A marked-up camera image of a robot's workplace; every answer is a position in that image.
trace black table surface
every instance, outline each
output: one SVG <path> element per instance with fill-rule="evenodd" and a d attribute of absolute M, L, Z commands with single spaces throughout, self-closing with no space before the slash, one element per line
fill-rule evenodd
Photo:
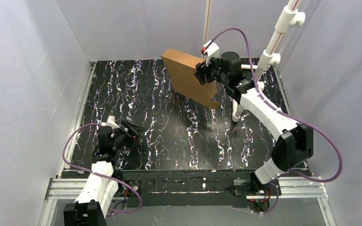
<path fill-rule="evenodd" d="M 264 94 L 286 111 L 272 67 L 262 80 Z M 217 86 L 214 99 L 221 106 L 212 110 L 172 90 L 162 60 L 98 61 L 81 125 L 114 115 L 117 123 L 126 119 L 148 128 L 118 154 L 117 169 L 257 169 L 271 157 L 275 140 L 248 111 L 233 123 L 231 98 Z M 77 136 L 73 164 L 91 168 L 96 130 L 87 128 Z"/>

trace cable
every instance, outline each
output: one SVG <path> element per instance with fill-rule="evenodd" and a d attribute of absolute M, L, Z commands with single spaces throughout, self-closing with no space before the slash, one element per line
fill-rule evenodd
<path fill-rule="evenodd" d="M 120 195 L 124 194 L 125 190 L 126 190 L 126 189 L 124 188 L 123 191 L 122 191 L 120 194 L 115 195 L 115 196 L 120 196 Z"/>
<path fill-rule="evenodd" d="M 81 126 L 80 128 L 76 129 L 76 130 L 70 135 L 69 139 L 66 141 L 65 147 L 63 148 L 63 152 L 62 152 L 63 161 L 64 161 L 67 165 L 69 165 L 69 166 L 71 166 L 71 167 L 74 167 L 74 168 L 79 169 L 79 170 L 84 170 L 84 171 L 86 171 L 86 172 L 89 172 L 89 173 L 91 173 L 91 174 L 95 174 L 95 175 L 100 176 L 100 177 L 103 177 L 103 178 L 107 178 L 107 179 L 110 179 L 110 180 L 114 180 L 115 182 L 117 182 L 117 183 L 119 183 L 119 184 L 122 184 L 122 185 L 124 185 L 125 187 L 127 187 L 128 189 L 130 189 L 130 190 L 138 197 L 138 200 L 139 200 L 139 202 L 140 202 L 140 204 L 138 205 L 138 207 L 135 208 L 135 209 L 132 209 L 132 210 L 130 210 L 130 211 L 115 210 L 115 209 L 112 209 L 112 208 L 109 208 L 109 210 L 111 210 L 111 211 L 113 211 L 113 212 L 117 212 L 117 213 L 133 213 L 133 212 L 135 212 L 135 211 L 137 211 L 137 210 L 139 210 L 139 209 L 141 208 L 141 206 L 142 206 L 142 198 L 141 198 L 140 194 L 138 194 L 138 192 L 135 191 L 130 185 L 126 184 L 125 182 L 123 182 L 123 181 L 121 181 L 121 180 L 119 180 L 119 179 L 117 179 L 117 178 L 113 178 L 113 177 L 110 177 L 110 176 L 106 176 L 106 175 L 103 175 L 103 174 L 100 174 L 100 173 L 94 173 L 94 172 L 92 172 L 92 170 L 90 170 L 90 169 L 87 169 L 87 168 L 85 168 L 85 167 L 81 167 L 81 166 L 74 165 L 74 164 L 72 164 L 71 162 L 69 162 L 69 161 L 66 159 L 66 157 L 65 157 L 66 149 L 67 149 L 68 144 L 70 143 L 71 138 L 73 138 L 74 135 L 77 134 L 77 133 L 78 133 L 80 130 L 82 130 L 83 128 L 85 128 L 85 127 L 87 127 L 87 126 L 94 126 L 94 125 L 100 126 L 100 123 L 89 123 L 89 124 L 85 124 L 85 125 Z"/>
<path fill-rule="evenodd" d="M 118 206 L 118 204 L 120 204 L 120 203 L 123 203 L 124 201 L 121 201 L 121 202 L 118 202 L 118 203 L 116 203 L 116 205 L 115 205 L 115 207 L 113 208 L 113 209 L 116 209 L 116 207 Z M 113 213 L 113 211 L 110 213 L 110 214 L 106 214 L 106 217 L 114 217 L 115 216 L 115 214 Z"/>
<path fill-rule="evenodd" d="M 264 202 L 266 201 L 266 198 L 267 198 L 267 191 L 264 193 L 264 199 L 260 200 L 261 202 Z"/>
<path fill-rule="evenodd" d="M 254 72 L 254 70 L 253 70 L 252 58 L 250 57 L 249 43 L 248 43 L 248 41 L 247 41 L 247 38 L 246 38 L 245 33 L 244 33 L 241 29 L 239 29 L 239 28 L 229 28 L 229 29 L 226 29 L 226 30 L 218 33 L 218 34 L 210 41 L 210 43 L 209 43 L 209 45 L 207 45 L 207 47 L 209 47 L 209 46 L 214 42 L 214 40 L 216 40 L 221 34 L 223 34 L 223 33 L 226 32 L 226 31 L 230 31 L 230 30 L 239 31 L 239 32 L 242 34 L 242 36 L 244 37 L 244 39 L 245 39 L 246 48 L 247 48 L 247 57 L 249 58 L 249 65 L 250 65 L 250 70 L 251 70 L 251 73 L 252 73 L 252 79 L 253 79 L 253 82 L 254 82 L 254 84 L 255 84 L 255 89 L 256 89 L 256 91 L 259 93 L 259 97 L 260 97 L 271 109 L 273 109 L 273 110 L 278 110 L 277 108 L 275 108 L 274 106 L 272 106 L 272 104 L 270 104 L 267 100 L 265 100 L 263 92 L 259 89 L 259 87 L 258 87 L 258 85 L 257 85 L 257 81 L 255 80 L 255 72 Z M 310 127 L 310 128 L 313 128 L 313 130 L 315 130 L 315 131 L 317 131 L 318 133 L 320 133 L 320 134 L 332 145 L 332 147 L 335 149 L 335 152 L 337 153 L 337 156 L 338 156 L 338 161 L 339 161 L 338 170 L 337 170 L 337 172 L 336 172 L 336 174 L 335 174 L 334 176 L 332 176 L 331 178 L 328 178 L 328 179 L 311 178 L 311 177 L 308 177 L 308 176 L 306 176 L 305 174 L 303 174 L 303 173 L 301 173 L 301 172 L 298 172 L 298 171 L 296 171 L 296 170 L 294 170 L 294 169 L 292 169 L 292 170 L 290 170 L 290 171 L 293 171 L 293 172 L 299 174 L 300 176 L 302 176 L 302 177 L 304 177 L 304 178 L 306 178 L 306 179 L 308 179 L 308 180 L 311 180 L 311 181 L 314 181 L 314 182 L 320 182 L 320 183 L 330 182 L 330 181 L 333 181 L 333 180 L 335 180 L 336 178 L 338 178 L 339 175 L 341 174 L 342 168 L 343 168 L 342 154 L 341 154 L 339 148 L 337 147 L 337 145 L 331 140 L 331 138 L 329 138 L 329 137 L 328 137 L 323 131 L 321 131 L 319 128 L 317 128 L 316 126 L 314 126 L 314 125 L 312 125 L 312 124 L 310 124 L 310 123 L 308 123 L 308 122 L 306 122 L 306 121 L 300 120 L 300 119 L 298 119 L 298 118 L 296 118 L 296 117 L 294 117 L 294 116 L 291 116 L 291 115 L 288 115 L 288 114 L 286 114 L 286 113 L 283 113 L 282 111 L 277 111 L 277 113 L 279 113 L 280 115 L 285 116 L 285 117 L 287 117 L 287 118 L 290 118 L 290 119 L 292 119 L 292 120 L 295 120 L 295 121 L 297 121 L 297 122 L 299 122 L 299 123 L 301 123 L 301 124 L 304 124 L 304 125 L 306 125 L 306 126 L 308 126 L 308 127 Z"/>
<path fill-rule="evenodd" d="M 127 203 L 127 195 L 128 195 L 128 188 L 127 191 L 125 191 L 125 195 L 124 195 L 124 202 Z"/>
<path fill-rule="evenodd" d="M 267 199 L 264 199 L 264 201 L 269 201 L 271 198 L 271 189 L 269 189 L 269 197 Z"/>
<path fill-rule="evenodd" d="M 124 201 L 121 201 L 121 202 L 116 203 L 116 205 L 115 205 L 114 209 L 116 209 L 116 207 L 117 207 L 117 206 L 118 206 L 118 204 L 120 204 L 120 203 L 124 203 Z"/>
<path fill-rule="evenodd" d="M 250 203 L 252 203 L 252 204 L 254 204 L 256 207 L 255 207 L 255 209 L 256 210 L 258 210 L 258 211 L 260 211 L 260 212 L 264 212 L 264 210 L 263 210 L 263 208 L 261 207 L 261 206 L 259 206 L 259 204 L 257 204 L 256 202 L 253 202 L 253 201 L 251 201 L 251 200 L 247 200 L 248 202 L 250 202 Z"/>
<path fill-rule="evenodd" d="M 277 186 L 273 183 L 273 182 L 270 182 L 270 185 L 274 186 L 275 187 L 275 192 L 276 192 L 276 197 L 275 197 L 275 202 L 273 204 L 273 206 L 271 206 L 266 212 L 260 212 L 260 213 L 256 213 L 256 212 L 252 212 L 252 211 L 246 211 L 246 210 L 241 210 L 241 209 L 237 209 L 237 208 L 233 208 L 233 207 L 229 207 L 230 209 L 233 209 L 233 210 L 238 210 L 238 211 L 241 211 L 241 212 L 245 212 L 245 213 L 255 213 L 255 214 L 268 214 L 270 213 L 274 208 L 275 206 L 277 206 L 277 203 L 278 203 L 278 199 L 280 197 L 280 194 L 278 193 L 278 188 Z"/>

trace cardboard box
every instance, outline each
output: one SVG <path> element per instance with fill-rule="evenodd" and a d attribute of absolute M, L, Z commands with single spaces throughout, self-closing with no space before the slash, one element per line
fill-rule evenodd
<path fill-rule="evenodd" d="M 171 48 L 162 54 L 162 59 L 175 91 L 206 107 L 215 109 L 220 106 L 220 102 L 212 100 L 217 93 L 216 83 L 201 85 L 194 76 L 196 64 L 203 59 Z"/>

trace white wall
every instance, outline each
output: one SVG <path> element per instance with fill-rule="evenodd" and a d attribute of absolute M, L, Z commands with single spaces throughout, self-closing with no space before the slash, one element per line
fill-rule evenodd
<path fill-rule="evenodd" d="M 200 56 L 206 0 L 57 0 L 89 61 Z"/>
<path fill-rule="evenodd" d="M 237 27 L 246 34 L 252 57 L 260 57 L 288 0 L 212 0 L 212 3 L 208 40 L 224 29 Z M 216 43 L 221 52 L 236 51 L 247 57 L 244 39 L 237 31 L 224 33 Z"/>
<path fill-rule="evenodd" d="M 362 225 L 362 1 L 307 1 L 302 10 L 306 23 L 282 53 L 286 96 L 293 115 L 324 129 L 341 148 L 342 174 L 326 184 L 337 224 Z M 335 152 L 320 136 L 314 149 L 310 169 L 329 178 Z"/>
<path fill-rule="evenodd" d="M 54 0 L 0 0 L 0 226 L 38 225 L 88 72 Z"/>

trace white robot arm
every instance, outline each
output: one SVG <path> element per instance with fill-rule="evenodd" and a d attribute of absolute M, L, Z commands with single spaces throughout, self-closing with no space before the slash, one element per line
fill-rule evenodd
<path fill-rule="evenodd" d="M 109 116 L 97 130 L 98 145 L 93 152 L 91 170 L 109 177 L 113 176 L 113 160 L 117 151 L 134 142 L 145 129 L 122 120 L 120 125 Z M 74 203 L 64 209 L 65 226 L 105 226 L 106 213 L 113 196 L 119 189 L 118 183 L 108 178 L 90 174 L 80 195 Z"/>
<path fill-rule="evenodd" d="M 261 190 L 282 173 L 312 157 L 313 129 L 277 113 L 281 109 L 255 89 L 252 78 L 243 75 L 242 60 L 237 53 L 225 52 L 218 57 L 215 43 L 204 47 L 203 53 L 207 56 L 205 61 L 196 65 L 195 77 L 199 82 L 202 85 L 213 81 L 223 84 L 226 93 L 233 99 L 233 121 L 239 121 L 240 114 L 247 109 L 277 140 L 271 158 L 251 174 L 254 190 Z"/>

